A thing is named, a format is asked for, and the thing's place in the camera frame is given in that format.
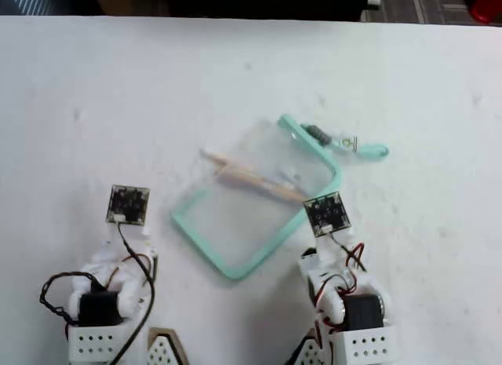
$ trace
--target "red object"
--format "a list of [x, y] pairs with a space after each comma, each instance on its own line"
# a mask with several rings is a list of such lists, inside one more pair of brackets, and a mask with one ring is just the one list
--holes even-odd
[[502, 12], [502, 0], [476, 0], [470, 12], [476, 21], [489, 24]]

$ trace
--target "mint green frame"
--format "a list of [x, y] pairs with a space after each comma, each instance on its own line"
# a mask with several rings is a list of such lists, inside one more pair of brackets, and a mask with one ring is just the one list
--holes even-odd
[[[294, 133], [297, 138], [302, 139], [333, 173], [333, 180], [326, 187], [324, 187], [318, 195], [325, 195], [336, 191], [340, 186], [340, 167], [331, 154], [327, 153], [316, 140], [314, 140], [298, 123], [295, 122], [290, 115], [286, 114], [281, 116], [278, 120], [278, 126], [287, 129], [291, 133]], [[181, 231], [200, 249], [200, 251], [229, 279], [242, 279], [251, 273], [252, 270], [258, 267], [301, 225], [306, 217], [305, 210], [301, 209], [295, 216], [293, 216], [293, 218], [291, 218], [291, 220], [288, 221], [285, 226], [281, 228], [281, 230], [279, 230], [274, 237], [271, 238], [269, 244], [262, 247], [245, 264], [232, 268], [225, 265], [220, 255], [214, 251], [214, 249], [204, 239], [203, 235], [194, 230], [184, 219], [184, 214], [187, 210], [189, 210], [200, 199], [203, 199], [207, 193], [208, 192], [205, 189], [197, 191], [191, 199], [188, 199], [171, 213], [171, 218], [178, 225]]]

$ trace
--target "black wire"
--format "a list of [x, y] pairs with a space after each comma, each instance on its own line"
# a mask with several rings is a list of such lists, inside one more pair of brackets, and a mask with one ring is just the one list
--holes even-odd
[[355, 260], [355, 262], [358, 264], [359, 267], [361, 267], [361, 270], [366, 272], [366, 267], [362, 264], [362, 262], [356, 257], [354, 256], [354, 254], [351, 253], [351, 251], [345, 247], [344, 245], [342, 245], [340, 242], [338, 242], [335, 237], [333, 236], [333, 233], [330, 233], [329, 236], [331, 237], [331, 239], [338, 245], [342, 248], [343, 251], [345, 251], [345, 253], [347, 253], [348, 256], [350, 256], [352, 259]]
[[137, 254], [134, 252], [134, 250], [129, 246], [129, 244], [126, 241], [126, 238], [122, 234], [122, 230], [120, 230], [120, 225], [122, 222], [117, 223], [117, 230], [120, 236], [122, 237], [122, 241], [124, 241], [124, 246], [133, 257], [133, 259], [137, 262], [137, 264], [141, 267], [143, 270], [145, 276], [147, 277], [148, 284], [150, 284], [150, 290], [151, 290], [151, 298], [150, 298], [150, 304], [148, 305], [147, 311], [144, 313], [143, 319], [141, 322], [138, 324], [136, 329], [133, 331], [131, 336], [129, 336], [129, 339], [125, 342], [125, 344], [122, 346], [120, 351], [118, 351], [117, 355], [115, 358], [110, 362], [110, 365], [116, 365], [118, 361], [124, 356], [124, 353], [126, 353], [127, 349], [131, 346], [133, 343], [134, 339], [136, 339], [136, 336], [140, 333], [141, 329], [143, 328], [144, 324], [146, 323], [148, 316], [150, 315], [151, 308], [154, 305], [154, 299], [155, 299], [155, 286], [154, 286], [154, 280], [151, 278], [150, 273], [148, 272], [147, 268], [144, 266], [143, 262], [140, 260], [140, 258], [137, 256]]
[[45, 296], [47, 295], [47, 292], [49, 291], [51, 284], [61, 277], [68, 277], [68, 276], [84, 276], [84, 277], [86, 277], [87, 279], [89, 279], [91, 281], [91, 290], [95, 290], [95, 289], [104, 290], [105, 288], [100, 284], [99, 281], [97, 281], [97, 279], [96, 279], [96, 277], [94, 277], [94, 275], [92, 275], [88, 272], [80, 272], [80, 271], [61, 272], [56, 275], [50, 276], [49, 280], [47, 280], [47, 282], [42, 287], [42, 292], [40, 293], [40, 299], [39, 299], [40, 303], [43, 304], [46, 308], [48, 308], [51, 312], [53, 312], [57, 316], [63, 317], [63, 319], [66, 321], [67, 324], [74, 326], [74, 325], [78, 324], [78, 321], [72, 319], [70, 314], [68, 314], [67, 312], [64, 311], [63, 306], [54, 307], [45, 299]]

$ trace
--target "wooden stick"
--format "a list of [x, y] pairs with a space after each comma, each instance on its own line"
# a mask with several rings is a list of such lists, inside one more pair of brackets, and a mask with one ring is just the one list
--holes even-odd
[[268, 181], [262, 176], [256, 174], [249, 167], [240, 166], [236, 163], [233, 163], [230, 159], [222, 155], [216, 155], [214, 153], [210, 153], [208, 151], [202, 151], [202, 154], [207, 158], [213, 160], [215, 163], [220, 164], [223, 169], [223, 173], [230, 177], [233, 177], [239, 181], [243, 181], [253, 186], [257, 186], [267, 192], [270, 192], [273, 195], [279, 196], [286, 200], [293, 200], [295, 202], [302, 203], [307, 200], [307, 197], [303, 196], [296, 190], [291, 190], [280, 184], [276, 184], [274, 182]]

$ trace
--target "white 3d-printed part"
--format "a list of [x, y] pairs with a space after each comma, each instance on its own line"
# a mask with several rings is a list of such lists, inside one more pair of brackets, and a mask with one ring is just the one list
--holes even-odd
[[147, 365], [179, 365], [165, 336], [157, 336], [148, 351]]
[[322, 352], [314, 339], [307, 339], [294, 365], [325, 365]]
[[399, 358], [394, 326], [338, 332], [334, 340], [337, 365], [388, 363]]
[[70, 327], [68, 354], [71, 363], [112, 361], [124, 344], [124, 326]]

